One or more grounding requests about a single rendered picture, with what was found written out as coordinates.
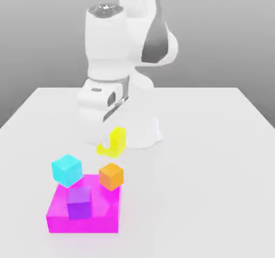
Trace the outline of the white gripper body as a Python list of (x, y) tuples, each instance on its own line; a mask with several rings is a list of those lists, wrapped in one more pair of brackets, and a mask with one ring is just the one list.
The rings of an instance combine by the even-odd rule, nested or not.
[(79, 100), (79, 124), (84, 140), (92, 145), (105, 142), (116, 128), (126, 128), (126, 101), (107, 104), (91, 100)]

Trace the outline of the small yellow cube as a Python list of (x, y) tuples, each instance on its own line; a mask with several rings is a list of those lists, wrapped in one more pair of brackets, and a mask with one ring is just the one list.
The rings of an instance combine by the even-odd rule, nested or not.
[(126, 148), (126, 129), (116, 127), (110, 133), (110, 147), (104, 148), (102, 144), (97, 145), (97, 154), (112, 158), (118, 158)]

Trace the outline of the small cyan cube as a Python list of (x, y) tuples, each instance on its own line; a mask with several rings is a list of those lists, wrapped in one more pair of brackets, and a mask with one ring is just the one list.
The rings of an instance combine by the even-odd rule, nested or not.
[(82, 162), (66, 154), (52, 162), (52, 173), (55, 181), (69, 188), (83, 177)]

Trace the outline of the small orange cube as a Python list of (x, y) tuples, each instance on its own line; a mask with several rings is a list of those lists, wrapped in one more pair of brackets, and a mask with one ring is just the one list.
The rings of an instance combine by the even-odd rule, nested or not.
[(109, 191), (113, 191), (124, 183), (124, 170), (114, 163), (99, 169), (99, 183)]

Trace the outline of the small purple cube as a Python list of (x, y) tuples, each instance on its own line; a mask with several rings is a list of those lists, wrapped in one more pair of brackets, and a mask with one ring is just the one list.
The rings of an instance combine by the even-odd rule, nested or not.
[(67, 209), (71, 220), (91, 218), (91, 189), (89, 187), (69, 188)]

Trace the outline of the large magenta box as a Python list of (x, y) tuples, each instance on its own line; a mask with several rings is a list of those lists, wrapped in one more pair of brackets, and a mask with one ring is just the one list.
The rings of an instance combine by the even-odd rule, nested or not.
[[(91, 189), (91, 218), (69, 219), (67, 196), (69, 188)], [(117, 233), (119, 231), (121, 187), (107, 190), (99, 176), (86, 174), (71, 187), (58, 185), (46, 214), (50, 233)]]

